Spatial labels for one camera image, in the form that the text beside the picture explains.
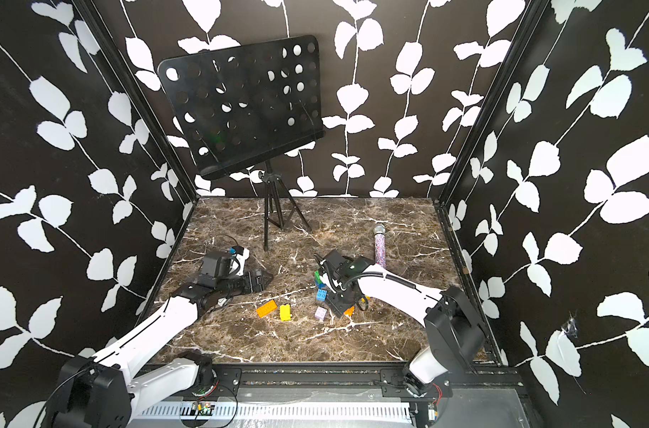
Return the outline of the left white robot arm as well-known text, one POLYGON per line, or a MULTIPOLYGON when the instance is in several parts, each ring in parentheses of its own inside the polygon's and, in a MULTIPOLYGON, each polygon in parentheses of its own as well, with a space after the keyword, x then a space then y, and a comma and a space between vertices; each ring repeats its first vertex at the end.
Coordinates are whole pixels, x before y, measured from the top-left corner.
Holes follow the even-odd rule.
POLYGON ((219 386, 211 358, 187 353, 146 374, 142 368, 176 335, 235 296, 264 291, 274 277, 249 270, 249 250, 208 253, 192 280, 121 339, 61 369, 57 386, 40 410, 36 427, 125 427, 164 399, 192 390, 196 399, 219 386))

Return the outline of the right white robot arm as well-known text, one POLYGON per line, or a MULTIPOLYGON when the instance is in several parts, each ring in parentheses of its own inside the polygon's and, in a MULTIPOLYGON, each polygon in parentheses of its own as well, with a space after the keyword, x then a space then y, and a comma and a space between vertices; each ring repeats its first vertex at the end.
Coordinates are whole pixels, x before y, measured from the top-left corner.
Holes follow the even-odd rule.
POLYGON ((420 398, 427 392, 448 393, 439 383, 450 374, 474 370, 473 359, 486 343, 486 324, 462 289, 419 285, 365 257, 356 259, 330 251, 315 255, 315 281, 328 290, 325 298, 337 316, 354 307, 382 301, 417 321, 428 345, 403 369, 401 388, 420 398))

